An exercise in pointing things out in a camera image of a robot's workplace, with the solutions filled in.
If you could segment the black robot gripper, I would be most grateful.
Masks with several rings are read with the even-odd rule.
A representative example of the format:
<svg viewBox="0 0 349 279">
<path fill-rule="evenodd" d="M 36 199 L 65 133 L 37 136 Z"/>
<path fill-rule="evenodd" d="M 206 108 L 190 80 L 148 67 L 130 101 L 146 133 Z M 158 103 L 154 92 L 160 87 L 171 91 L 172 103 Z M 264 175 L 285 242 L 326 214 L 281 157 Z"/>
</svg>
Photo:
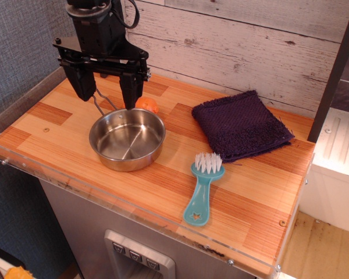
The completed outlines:
<svg viewBox="0 0 349 279">
<path fill-rule="evenodd" d="M 57 37 L 53 46 L 58 48 L 60 57 L 67 60 L 60 65 L 77 96 L 88 101 L 97 89 L 93 72 L 78 63 L 97 62 L 98 66 L 106 68 L 106 74 L 112 74 L 120 68 L 120 61 L 126 60 L 137 64 L 137 74 L 142 76 L 132 73 L 119 76 L 125 108 L 135 108 L 143 94 L 143 80 L 148 81 L 151 76 L 146 63 L 148 52 L 126 40 L 126 29 L 135 28 L 139 17 L 128 26 L 120 13 L 69 13 L 69 16 L 77 35 Z"/>
</svg>

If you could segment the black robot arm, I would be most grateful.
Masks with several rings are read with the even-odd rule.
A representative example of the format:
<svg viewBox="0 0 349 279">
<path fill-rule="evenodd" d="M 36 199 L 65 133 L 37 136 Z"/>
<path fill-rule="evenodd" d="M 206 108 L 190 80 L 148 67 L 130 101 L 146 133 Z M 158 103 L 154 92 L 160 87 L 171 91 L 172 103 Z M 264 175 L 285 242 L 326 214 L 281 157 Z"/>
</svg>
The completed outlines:
<svg viewBox="0 0 349 279">
<path fill-rule="evenodd" d="M 120 1 L 68 1 L 76 36 L 55 38 L 59 63 L 77 96 L 88 101 L 97 91 L 94 73 L 118 76 L 125 108 L 135 108 L 150 78 L 148 52 L 131 44 L 126 30 L 140 19 L 135 11 L 132 25 L 124 21 Z"/>
</svg>

